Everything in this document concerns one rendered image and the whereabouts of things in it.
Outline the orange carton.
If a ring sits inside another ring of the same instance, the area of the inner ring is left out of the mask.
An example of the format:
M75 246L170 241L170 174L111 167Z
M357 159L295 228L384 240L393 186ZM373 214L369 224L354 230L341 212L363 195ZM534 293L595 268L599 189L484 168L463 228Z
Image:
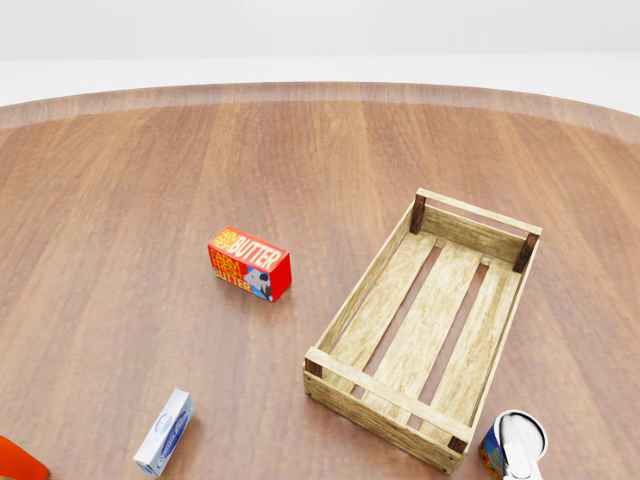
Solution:
M49 480L49 470L24 449L0 436L0 480Z

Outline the tin with blue orange label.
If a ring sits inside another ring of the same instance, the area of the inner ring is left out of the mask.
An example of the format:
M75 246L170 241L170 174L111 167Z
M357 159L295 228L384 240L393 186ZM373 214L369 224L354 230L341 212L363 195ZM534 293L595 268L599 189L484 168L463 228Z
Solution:
M521 410L506 410L502 412L494 421L491 428L488 430L487 434L483 438L480 444L480 456L483 462L483 465L487 470L489 470L498 480L503 480L504 475L504 466L505 466L505 457L503 448L501 445L500 439L500 422L502 418L509 414L519 414L525 417L529 417L533 422L535 422L538 428L544 435L545 439L545 447L543 453L541 454L539 460L546 454L548 448L548 438L546 432L542 425L531 415Z

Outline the red butter box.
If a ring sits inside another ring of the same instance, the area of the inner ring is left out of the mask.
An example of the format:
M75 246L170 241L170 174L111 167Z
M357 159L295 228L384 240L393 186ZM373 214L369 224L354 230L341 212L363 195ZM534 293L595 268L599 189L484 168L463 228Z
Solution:
M208 244L215 275L269 302L290 286L289 252L232 226L224 227Z

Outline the wooden slat tray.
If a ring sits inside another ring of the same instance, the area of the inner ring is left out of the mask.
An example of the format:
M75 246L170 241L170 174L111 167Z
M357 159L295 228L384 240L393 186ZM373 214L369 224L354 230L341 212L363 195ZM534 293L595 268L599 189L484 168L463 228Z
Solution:
M471 445L541 233L419 189L307 351L307 396L453 473Z

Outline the white and blue box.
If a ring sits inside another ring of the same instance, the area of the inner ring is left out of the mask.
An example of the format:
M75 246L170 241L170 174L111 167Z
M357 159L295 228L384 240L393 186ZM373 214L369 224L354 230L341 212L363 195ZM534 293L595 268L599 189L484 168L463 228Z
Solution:
M147 475L162 474L194 411L190 393L175 388L133 458Z

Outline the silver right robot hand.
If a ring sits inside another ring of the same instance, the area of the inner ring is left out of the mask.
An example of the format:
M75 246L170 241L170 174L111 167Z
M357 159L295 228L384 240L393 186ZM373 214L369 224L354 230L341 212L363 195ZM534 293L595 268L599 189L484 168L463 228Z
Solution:
M538 461L545 439L529 417L509 414L500 422L500 439L505 457L503 480L542 480Z

